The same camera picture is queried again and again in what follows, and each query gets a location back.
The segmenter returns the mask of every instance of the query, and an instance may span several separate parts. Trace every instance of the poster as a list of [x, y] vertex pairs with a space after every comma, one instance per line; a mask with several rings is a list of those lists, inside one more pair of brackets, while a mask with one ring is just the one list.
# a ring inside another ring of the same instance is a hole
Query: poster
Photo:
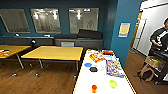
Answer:
[[121, 23], [118, 37], [127, 37], [129, 28], [130, 28], [130, 23]]

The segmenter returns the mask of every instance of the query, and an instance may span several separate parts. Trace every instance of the white table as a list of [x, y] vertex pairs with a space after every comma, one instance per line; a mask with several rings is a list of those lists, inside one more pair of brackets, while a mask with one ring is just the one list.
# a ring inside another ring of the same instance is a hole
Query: white table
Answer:
[[[106, 60], [94, 63], [89, 59], [90, 54], [94, 52], [93, 50], [86, 52], [73, 94], [93, 94], [92, 85], [97, 86], [97, 92], [95, 94], [135, 94], [136, 92], [126, 76], [124, 78], [119, 78], [106, 75]], [[91, 72], [89, 70], [90, 67], [86, 67], [84, 65], [85, 63], [91, 63], [92, 65], [96, 65], [98, 69], [102, 68], [104, 70]], [[110, 87], [110, 80], [117, 82], [116, 88], [113, 89]]]

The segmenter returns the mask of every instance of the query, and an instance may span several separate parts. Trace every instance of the table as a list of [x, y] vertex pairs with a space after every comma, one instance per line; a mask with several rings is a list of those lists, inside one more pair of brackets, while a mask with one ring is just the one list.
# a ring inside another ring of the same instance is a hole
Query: table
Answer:
[[22, 67], [22, 69], [24, 69], [23, 63], [20, 60], [20, 57], [18, 55], [18, 53], [26, 50], [30, 48], [30, 46], [9, 46], [9, 45], [0, 45], [0, 50], [9, 50], [8, 55], [3, 55], [0, 56], [0, 58], [8, 58], [10, 56], [16, 55], [17, 59], [19, 60], [19, 63]]
[[[89, 59], [90, 54], [98, 53], [98, 51], [87, 50], [85, 58], [73, 91], [73, 94], [93, 94], [92, 85], [97, 86], [95, 94], [135, 94], [131, 83], [127, 76], [124, 78], [106, 75], [106, 60], [100, 62], [93, 62]], [[92, 66], [97, 66], [98, 72], [91, 72], [90, 67], [86, 67], [86, 63], [91, 63]], [[117, 82], [116, 88], [111, 88], [109, 81]]]
[[80, 61], [82, 50], [82, 47], [40, 46], [21, 58], [39, 59], [41, 68], [44, 68], [41, 59], [72, 60], [76, 61], [78, 71], [78, 61]]

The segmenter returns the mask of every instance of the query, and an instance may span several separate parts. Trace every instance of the box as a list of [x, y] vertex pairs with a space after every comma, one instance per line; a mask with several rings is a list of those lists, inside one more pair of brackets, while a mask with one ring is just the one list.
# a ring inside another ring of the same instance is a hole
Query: box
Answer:
[[154, 56], [147, 56], [145, 62], [153, 68], [160, 68], [165, 63], [165, 61], [162, 59], [156, 58]]

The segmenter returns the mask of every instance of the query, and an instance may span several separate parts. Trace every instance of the floor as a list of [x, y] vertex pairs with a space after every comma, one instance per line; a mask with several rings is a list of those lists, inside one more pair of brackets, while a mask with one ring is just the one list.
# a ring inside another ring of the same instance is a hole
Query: floor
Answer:
[[[145, 56], [129, 52], [124, 68], [137, 94], [168, 94], [168, 86], [155, 85], [154, 80], [141, 82], [138, 77], [134, 77], [142, 68], [144, 60]], [[25, 69], [21, 69], [17, 60], [4, 60], [0, 65], [0, 94], [72, 94], [76, 83], [76, 63], [42, 62], [50, 65], [37, 77], [35, 74], [40, 69], [38, 61], [26, 60]]]
[[128, 53], [124, 71], [132, 83], [137, 94], [168, 94], [168, 85], [155, 85], [155, 80], [150, 82], [140, 81], [137, 72], [142, 69], [145, 56], [140, 53]]

